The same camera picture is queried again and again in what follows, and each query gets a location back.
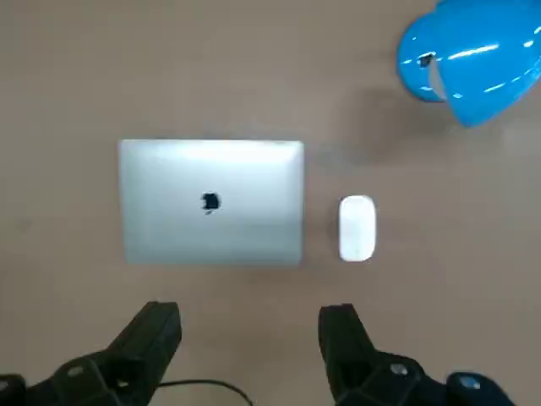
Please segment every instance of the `laptop lid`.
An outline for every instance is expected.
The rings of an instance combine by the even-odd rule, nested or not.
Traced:
[[[119,160],[128,262],[301,261],[301,142],[122,140]]]

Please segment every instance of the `computer mouse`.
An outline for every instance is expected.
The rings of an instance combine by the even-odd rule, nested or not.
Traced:
[[[375,250],[376,213],[368,196],[348,196],[339,210],[340,257],[347,262],[366,261]]]

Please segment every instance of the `apple logo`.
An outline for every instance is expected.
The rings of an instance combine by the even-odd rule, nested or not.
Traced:
[[[201,200],[204,202],[203,210],[205,210],[206,215],[220,208],[220,198],[216,193],[205,193],[201,196]]]

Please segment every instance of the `tabletop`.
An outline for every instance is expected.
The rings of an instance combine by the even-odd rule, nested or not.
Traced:
[[[395,50],[429,0],[68,0],[0,5],[0,360],[30,382],[108,345],[153,299],[184,340],[167,378],[261,406],[332,404],[320,306],[353,303],[376,346],[438,380],[537,400],[541,93],[462,128],[402,88]],[[129,266],[117,142],[301,140],[297,268]],[[341,262],[337,210],[369,195],[374,257]],[[153,404],[239,404],[170,389]]]

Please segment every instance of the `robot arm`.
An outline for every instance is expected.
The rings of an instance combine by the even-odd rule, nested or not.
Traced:
[[[442,384],[417,361],[378,351],[352,305],[320,310],[319,340],[337,406],[513,406],[485,376],[457,372]]]

